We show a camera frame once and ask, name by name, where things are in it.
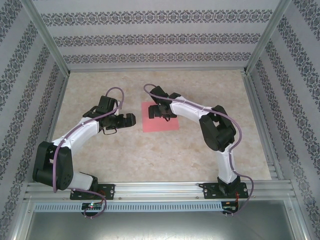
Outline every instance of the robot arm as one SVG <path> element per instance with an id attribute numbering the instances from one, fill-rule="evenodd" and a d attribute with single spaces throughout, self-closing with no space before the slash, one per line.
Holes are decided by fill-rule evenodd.
<path id="1" fill-rule="evenodd" d="M 56 187 L 60 190 L 82 189 L 97 192 L 98 179 L 94 176 L 76 172 L 73 170 L 72 157 L 76 155 L 78 150 L 91 137 L 99 132 L 106 130 L 115 130 L 120 128 L 131 127 L 136 124 L 136 117 L 133 113 L 118 114 L 118 111 L 112 115 L 93 120 L 84 124 L 88 120 L 105 115 L 118 106 L 118 101 L 114 98 L 101 96 L 98 106 L 94 106 L 86 112 L 80 122 L 76 125 L 82 127 L 73 131 L 73 133 L 65 139 L 67 132 L 62 137 L 53 142 L 43 141 L 37 149 L 32 178 L 34 181 L 53 186 L 53 159 L 57 146 L 61 141 L 65 142 L 61 145 L 58 152 L 56 162 Z"/>
<path id="2" fill-rule="evenodd" d="M 177 93 L 168 95 L 160 86 L 156 86 L 150 93 L 180 101 L 164 100 L 151 96 L 157 105 L 149 107 L 149 118 L 163 117 L 169 121 L 170 118 L 183 116 L 200 124 L 205 143 L 215 151 L 217 157 L 219 188 L 225 194 L 232 192 L 240 182 L 240 177 L 232 170 L 229 160 L 229 149 L 235 141 L 236 129 L 231 121 L 225 117 L 203 110 L 210 109 L 227 115 L 225 109 L 219 105 L 216 107 L 202 106 Z M 231 161 L 234 166 L 233 151 L 231 151 Z"/>

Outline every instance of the patterned wallpaper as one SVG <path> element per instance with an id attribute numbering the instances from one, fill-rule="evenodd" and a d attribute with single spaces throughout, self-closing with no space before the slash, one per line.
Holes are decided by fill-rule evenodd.
<path id="1" fill-rule="evenodd" d="M 34 0 L 71 70 L 245 67 L 279 0 Z"/>
<path id="2" fill-rule="evenodd" d="M 320 1 L 292 1 L 251 77 L 284 176 L 320 239 Z"/>
<path id="3" fill-rule="evenodd" d="M 66 80 L 18 0 L 0 3 L 0 239 L 8 237 Z"/>

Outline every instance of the vented metal strip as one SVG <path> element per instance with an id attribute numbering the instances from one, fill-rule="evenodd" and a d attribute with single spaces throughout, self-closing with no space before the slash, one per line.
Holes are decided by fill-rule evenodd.
<path id="1" fill-rule="evenodd" d="M 73 213 L 81 212 L 81 202 L 40 202 L 36 203 L 36 213 Z M 220 201 L 203 202 L 108 202 L 105 212 L 136 213 L 136 212 L 212 212 L 222 211 Z"/>

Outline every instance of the beige floor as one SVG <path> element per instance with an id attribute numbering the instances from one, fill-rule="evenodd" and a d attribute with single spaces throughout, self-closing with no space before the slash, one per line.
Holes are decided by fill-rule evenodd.
<path id="1" fill-rule="evenodd" d="M 203 140 L 200 126 L 179 117 L 180 129 L 143 133 L 141 102 L 151 101 L 146 83 L 160 85 L 201 105 L 221 105 L 242 127 L 243 141 L 234 150 L 236 169 L 255 180 L 270 180 L 270 172 L 239 71 L 94 72 L 70 75 L 54 132 L 59 138 L 114 86 L 125 92 L 120 113 L 134 113 L 137 124 L 114 135 L 98 135 L 73 157 L 76 171 L 100 182 L 216 181 L 215 153 Z M 110 97 L 121 99 L 115 90 Z"/>

